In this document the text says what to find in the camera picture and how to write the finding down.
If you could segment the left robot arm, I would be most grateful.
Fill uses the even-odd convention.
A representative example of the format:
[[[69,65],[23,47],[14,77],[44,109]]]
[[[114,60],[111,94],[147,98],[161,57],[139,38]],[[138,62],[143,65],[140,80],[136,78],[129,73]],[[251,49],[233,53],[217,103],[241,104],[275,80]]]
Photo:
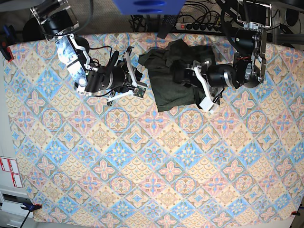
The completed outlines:
[[[194,86],[205,95],[219,96],[226,87],[255,88],[263,83],[266,70],[266,30],[271,27],[271,5],[257,0],[218,0],[221,29],[235,48],[231,64],[211,60],[194,62]]]

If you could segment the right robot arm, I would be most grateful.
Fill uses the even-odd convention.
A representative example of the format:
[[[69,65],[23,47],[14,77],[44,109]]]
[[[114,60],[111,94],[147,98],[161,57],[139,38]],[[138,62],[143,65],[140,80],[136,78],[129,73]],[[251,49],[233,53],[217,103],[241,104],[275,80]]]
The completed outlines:
[[[142,73],[132,66],[129,46],[119,60],[119,51],[111,51],[106,66],[94,61],[88,41],[76,35],[81,29],[66,0],[45,0],[30,8],[47,40],[54,40],[59,61],[66,65],[81,95],[105,97],[108,102],[132,95],[143,98],[147,85],[141,82]]]

